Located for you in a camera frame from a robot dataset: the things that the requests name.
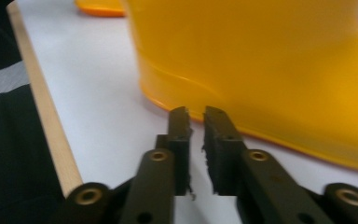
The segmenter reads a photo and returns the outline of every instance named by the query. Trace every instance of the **orange object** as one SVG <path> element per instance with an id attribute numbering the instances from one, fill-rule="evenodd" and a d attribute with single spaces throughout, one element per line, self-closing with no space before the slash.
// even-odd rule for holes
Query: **orange object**
<path id="1" fill-rule="evenodd" d="M 75 0 L 84 13 L 97 17 L 123 17 L 124 9 L 119 0 Z"/>
<path id="2" fill-rule="evenodd" d="M 156 105 L 358 169 L 358 0 L 123 4 Z"/>

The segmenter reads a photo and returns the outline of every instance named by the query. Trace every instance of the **wooden edge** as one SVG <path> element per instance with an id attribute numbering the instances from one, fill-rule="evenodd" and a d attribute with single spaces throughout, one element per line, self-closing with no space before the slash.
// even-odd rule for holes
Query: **wooden edge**
<path id="1" fill-rule="evenodd" d="M 46 80 L 36 59 L 30 38 L 25 30 L 16 1 L 7 6 L 7 13 L 10 17 L 11 25 L 20 47 L 21 57 L 31 82 L 32 93 L 48 141 L 50 154 L 60 180 L 62 193 L 67 197 L 74 188 L 83 182 L 48 91 Z"/>

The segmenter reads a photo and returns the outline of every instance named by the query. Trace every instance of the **white tabletop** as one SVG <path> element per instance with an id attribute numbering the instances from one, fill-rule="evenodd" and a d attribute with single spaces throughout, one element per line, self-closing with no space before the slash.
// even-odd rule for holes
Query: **white tabletop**
<path id="1" fill-rule="evenodd" d="M 17 0 L 51 99 L 83 181 L 114 188 L 134 176 L 156 135 L 167 132 L 168 112 L 138 87 L 126 19 L 95 18 L 73 0 Z M 235 199 L 212 195 L 203 126 L 192 123 L 192 187 L 197 200 L 176 197 L 175 223 L 240 223 Z M 326 184 L 358 187 L 358 172 L 293 150 L 244 137 L 249 148 L 272 153 L 299 185 L 318 193 Z"/>

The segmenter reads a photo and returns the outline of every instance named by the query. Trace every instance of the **table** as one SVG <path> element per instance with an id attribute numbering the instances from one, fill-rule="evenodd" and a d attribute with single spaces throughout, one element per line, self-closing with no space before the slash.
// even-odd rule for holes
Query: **table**
<path id="1" fill-rule="evenodd" d="M 73 0 L 17 0 L 8 7 L 64 194 L 82 182 L 110 188 L 134 176 L 167 111 L 145 99 L 126 19 L 82 14 Z M 175 223 L 241 223 L 234 197 L 212 195 L 203 126 L 192 122 L 192 187 L 176 197 Z M 274 155 L 297 183 L 321 193 L 326 184 L 358 187 L 358 172 L 244 136 Z"/>

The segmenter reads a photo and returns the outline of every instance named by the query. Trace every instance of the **metal rivet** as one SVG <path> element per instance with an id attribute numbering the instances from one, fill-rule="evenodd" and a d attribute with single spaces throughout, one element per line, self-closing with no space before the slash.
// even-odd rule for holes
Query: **metal rivet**
<path id="1" fill-rule="evenodd" d="M 269 158 L 266 153 L 261 151 L 252 151 L 249 153 L 249 156 L 255 161 L 266 161 Z"/>
<path id="2" fill-rule="evenodd" d="M 338 189 L 336 195 L 345 203 L 358 206 L 358 192 L 352 189 Z"/>
<path id="3" fill-rule="evenodd" d="M 150 155 L 152 161 L 165 161 L 168 158 L 167 153 L 165 152 L 153 152 Z"/>
<path id="4" fill-rule="evenodd" d="M 76 203 L 88 205 L 98 202 L 103 197 L 100 189 L 83 189 L 76 195 Z"/>

